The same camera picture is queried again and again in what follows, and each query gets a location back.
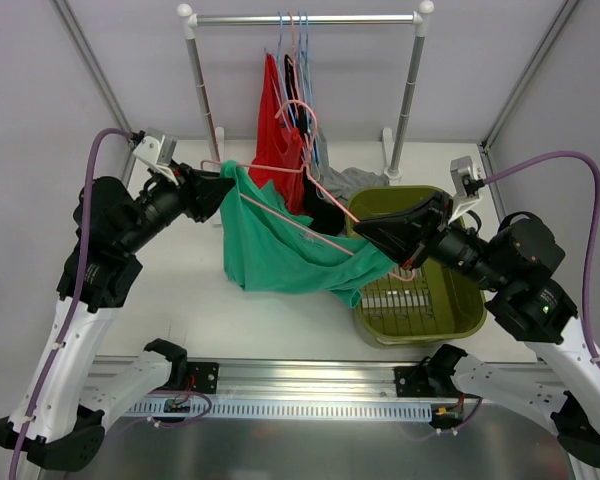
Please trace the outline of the green tank top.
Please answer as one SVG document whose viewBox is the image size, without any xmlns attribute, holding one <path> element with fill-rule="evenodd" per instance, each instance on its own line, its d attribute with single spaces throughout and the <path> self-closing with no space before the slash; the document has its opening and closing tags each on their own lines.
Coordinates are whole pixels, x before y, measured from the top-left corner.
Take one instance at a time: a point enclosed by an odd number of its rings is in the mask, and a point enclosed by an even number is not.
<svg viewBox="0 0 600 480">
<path fill-rule="evenodd" d="M 311 230 L 311 219 L 290 214 L 272 183 L 256 186 L 236 162 L 226 162 L 221 176 L 235 182 L 220 207 L 224 272 L 244 291 L 328 291 L 354 308 L 363 287 L 395 268 L 365 239 Z"/>
</svg>

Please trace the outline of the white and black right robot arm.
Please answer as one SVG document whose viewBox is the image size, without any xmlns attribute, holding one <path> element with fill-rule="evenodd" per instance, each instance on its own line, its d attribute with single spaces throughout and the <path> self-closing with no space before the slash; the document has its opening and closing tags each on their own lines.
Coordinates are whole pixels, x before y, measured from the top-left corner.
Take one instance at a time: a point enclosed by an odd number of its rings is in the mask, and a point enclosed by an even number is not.
<svg viewBox="0 0 600 480">
<path fill-rule="evenodd" d="M 485 241 L 453 218 L 453 205 L 448 194 L 436 192 L 407 210 L 361 220 L 353 230 L 406 270 L 433 260 L 492 292 L 486 310 L 562 385 L 517 380 L 449 344 L 420 367 L 417 380 L 441 397 L 464 393 L 504 406 L 553 434 L 572 457 L 600 469 L 600 361 L 584 332 L 584 310 L 552 278 L 564 251 L 532 213 L 507 217 Z"/>
</svg>

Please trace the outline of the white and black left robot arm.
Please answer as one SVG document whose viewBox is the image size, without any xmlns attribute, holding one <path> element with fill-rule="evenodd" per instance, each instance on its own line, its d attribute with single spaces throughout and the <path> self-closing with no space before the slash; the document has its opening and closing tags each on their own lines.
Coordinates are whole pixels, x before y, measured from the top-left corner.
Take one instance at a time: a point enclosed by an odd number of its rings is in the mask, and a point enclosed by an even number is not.
<svg viewBox="0 0 600 480">
<path fill-rule="evenodd" d="M 44 470 L 78 472 L 95 457 L 107 431 L 137 401 L 188 378 L 187 352 L 167 340 L 149 342 L 123 373 L 93 394 L 84 385 L 107 331 L 120 314 L 146 246 L 178 217 L 202 223 L 234 188 L 231 178 L 171 162 L 137 197 L 117 178 L 87 182 L 73 213 L 77 244 L 57 287 L 49 339 L 23 402 L 0 418 L 0 447 Z"/>
</svg>

